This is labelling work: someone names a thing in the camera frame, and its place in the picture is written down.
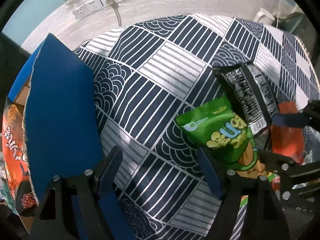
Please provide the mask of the blue cardboard box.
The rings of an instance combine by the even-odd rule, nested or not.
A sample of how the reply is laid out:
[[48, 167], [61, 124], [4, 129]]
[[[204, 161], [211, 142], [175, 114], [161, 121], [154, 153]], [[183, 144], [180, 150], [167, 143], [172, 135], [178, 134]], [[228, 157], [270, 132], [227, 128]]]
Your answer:
[[49, 34], [22, 68], [10, 99], [25, 81], [30, 89], [21, 114], [23, 153], [38, 209], [54, 176], [80, 176], [105, 156], [91, 68]]

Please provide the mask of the silver foil snack bar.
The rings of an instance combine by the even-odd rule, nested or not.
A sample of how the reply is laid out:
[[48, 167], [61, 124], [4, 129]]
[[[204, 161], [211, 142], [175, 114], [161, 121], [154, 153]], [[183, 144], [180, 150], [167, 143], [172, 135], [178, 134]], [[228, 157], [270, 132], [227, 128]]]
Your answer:
[[319, 161], [319, 132], [310, 127], [293, 128], [293, 157], [299, 165]]

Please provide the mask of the white wall socket strip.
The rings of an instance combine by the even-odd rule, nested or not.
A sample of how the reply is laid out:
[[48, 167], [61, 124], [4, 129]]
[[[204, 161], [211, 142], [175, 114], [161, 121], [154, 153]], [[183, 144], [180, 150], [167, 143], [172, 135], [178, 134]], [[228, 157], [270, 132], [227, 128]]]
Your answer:
[[72, 13], [76, 19], [80, 20], [94, 12], [104, 9], [105, 7], [112, 6], [113, 4], [121, 1], [124, 0], [90, 0], [74, 9]]

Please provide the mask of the orange translucent candy bag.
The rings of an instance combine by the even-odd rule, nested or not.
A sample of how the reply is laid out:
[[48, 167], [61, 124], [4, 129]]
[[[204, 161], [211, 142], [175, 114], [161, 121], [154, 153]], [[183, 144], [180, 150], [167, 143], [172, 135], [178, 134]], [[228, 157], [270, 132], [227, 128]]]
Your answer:
[[272, 116], [271, 145], [272, 152], [292, 158], [302, 165], [304, 162], [304, 135], [302, 128], [280, 126], [276, 124], [277, 116]]

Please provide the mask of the white electric kettle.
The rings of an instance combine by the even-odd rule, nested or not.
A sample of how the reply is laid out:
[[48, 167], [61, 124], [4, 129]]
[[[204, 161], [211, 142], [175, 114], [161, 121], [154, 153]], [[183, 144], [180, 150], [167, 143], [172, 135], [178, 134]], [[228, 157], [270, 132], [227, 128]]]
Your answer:
[[254, 22], [264, 25], [272, 25], [275, 20], [275, 17], [264, 8], [260, 8], [253, 19]]

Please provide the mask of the navy white patterned tablecloth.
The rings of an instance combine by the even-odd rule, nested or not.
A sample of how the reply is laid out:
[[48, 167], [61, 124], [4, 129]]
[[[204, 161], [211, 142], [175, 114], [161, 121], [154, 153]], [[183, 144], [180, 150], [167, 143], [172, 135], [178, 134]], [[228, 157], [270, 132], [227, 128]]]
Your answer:
[[219, 209], [174, 117], [223, 95], [212, 72], [252, 60], [278, 101], [319, 98], [298, 37], [240, 18], [163, 17], [115, 28], [75, 49], [91, 68], [103, 150], [119, 145], [113, 188], [137, 239], [204, 239]]

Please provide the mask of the green snack bag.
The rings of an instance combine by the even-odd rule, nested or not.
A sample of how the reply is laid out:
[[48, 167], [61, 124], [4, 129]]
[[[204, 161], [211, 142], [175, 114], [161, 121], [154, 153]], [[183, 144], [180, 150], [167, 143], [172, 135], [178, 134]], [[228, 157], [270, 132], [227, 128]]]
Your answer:
[[242, 177], [265, 175], [249, 125], [237, 115], [227, 96], [215, 98], [175, 118], [177, 126], [196, 147]]

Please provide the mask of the black white-text snack bag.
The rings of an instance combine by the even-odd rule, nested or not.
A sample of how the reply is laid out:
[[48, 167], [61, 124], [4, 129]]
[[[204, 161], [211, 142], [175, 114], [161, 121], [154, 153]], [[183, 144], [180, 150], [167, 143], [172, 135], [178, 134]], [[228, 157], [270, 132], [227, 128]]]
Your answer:
[[272, 125], [279, 113], [278, 103], [264, 73], [249, 61], [227, 67], [214, 67], [213, 73], [232, 105], [233, 111], [259, 135]]

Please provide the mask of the orange black chip bag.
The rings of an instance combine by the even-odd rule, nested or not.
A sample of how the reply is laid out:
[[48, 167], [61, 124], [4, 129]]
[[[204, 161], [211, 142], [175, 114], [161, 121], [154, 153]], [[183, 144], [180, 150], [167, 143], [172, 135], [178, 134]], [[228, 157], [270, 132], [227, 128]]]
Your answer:
[[23, 153], [22, 115], [6, 98], [2, 119], [4, 169], [14, 210], [22, 217], [33, 217], [37, 201], [31, 189], [27, 156]]

